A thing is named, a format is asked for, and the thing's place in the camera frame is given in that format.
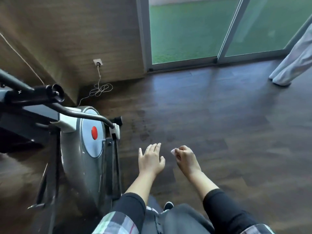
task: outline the power cord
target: power cord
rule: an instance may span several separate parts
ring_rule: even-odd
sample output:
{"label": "power cord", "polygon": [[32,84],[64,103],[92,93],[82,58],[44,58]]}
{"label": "power cord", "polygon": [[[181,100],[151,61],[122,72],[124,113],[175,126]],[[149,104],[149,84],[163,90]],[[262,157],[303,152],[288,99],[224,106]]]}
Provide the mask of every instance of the power cord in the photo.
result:
{"label": "power cord", "polygon": [[37,75],[37,73],[34,71],[34,69],[25,61],[25,59],[11,46],[11,44],[7,41],[7,39],[3,36],[3,34],[0,32],[0,36],[4,39],[4,41],[12,48],[12,50],[26,63],[26,65],[32,70],[32,72],[40,79],[41,83],[44,85],[44,82],[42,79]]}
{"label": "power cord", "polygon": [[[98,73],[99,73],[100,63],[97,62],[96,65],[97,65]],[[85,97],[85,98],[92,97],[92,96],[99,97],[102,93],[109,92],[109,91],[113,90],[113,86],[111,84],[104,84],[104,85],[100,86],[99,82],[94,85],[94,89],[90,90],[89,95],[87,97]]]}

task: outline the wall outlet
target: wall outlet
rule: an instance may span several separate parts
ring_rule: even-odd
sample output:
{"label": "wall outlet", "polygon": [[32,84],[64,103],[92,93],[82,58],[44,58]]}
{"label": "wall outlet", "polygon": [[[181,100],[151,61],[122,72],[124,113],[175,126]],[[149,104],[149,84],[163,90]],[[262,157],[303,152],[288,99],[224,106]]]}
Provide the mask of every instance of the wall outlet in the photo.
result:
{"label": "wall outlet", "polygon": [[100,65],[103,65],[102,60],[101,59],[93,59],[93,62],[95,65],[97,65],[96,63],[100,63]]}

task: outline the green lawn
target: green lawn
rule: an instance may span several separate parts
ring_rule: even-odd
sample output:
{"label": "green lawn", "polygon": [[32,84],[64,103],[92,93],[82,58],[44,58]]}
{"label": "green lawn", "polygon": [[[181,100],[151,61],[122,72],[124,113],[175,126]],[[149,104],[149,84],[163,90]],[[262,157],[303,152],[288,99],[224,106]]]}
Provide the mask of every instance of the green lawn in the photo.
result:
{"label": "green lawn", "polygon": [[[151,6],[153,63],[216,56],[237,2],[207,0]],[[312,0],[260,2],[249,3],[228,56],[283,49],[312,13]]]}

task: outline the left hand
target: left hand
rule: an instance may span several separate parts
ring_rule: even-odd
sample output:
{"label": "left hand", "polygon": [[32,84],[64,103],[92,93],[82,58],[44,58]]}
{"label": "left hand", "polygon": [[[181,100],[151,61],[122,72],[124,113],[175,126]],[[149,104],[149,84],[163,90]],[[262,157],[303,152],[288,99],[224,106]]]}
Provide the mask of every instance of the left hand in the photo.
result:
{"label": "left hand", "polygon": [[138,150],[138,168],[142,175],[152,175],[154,178],[165,168],[166,160],[161,156],[159,161],[159,151],[161,143],[150,144],[144,155],[142,149]]}

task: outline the black sleeve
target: black sleeve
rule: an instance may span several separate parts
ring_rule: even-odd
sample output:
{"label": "black sleeve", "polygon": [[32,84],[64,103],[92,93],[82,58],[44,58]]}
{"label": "black sleeve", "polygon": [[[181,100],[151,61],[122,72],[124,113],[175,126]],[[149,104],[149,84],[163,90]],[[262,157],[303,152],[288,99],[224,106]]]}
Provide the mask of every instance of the black sleeve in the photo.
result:
{"label": "black sleeve", "polygon": [[125,193],[115,203],[111,212],[122,212],[127,215],[138,228],[139,233],[145,218],[146,206],[143,199],[135,193]]}
{"label": "black sleeve", "polygon": [[203,205],[217,234],[240,234],[248,227],[258,224],[220,189],[210,191],[205,196]]}

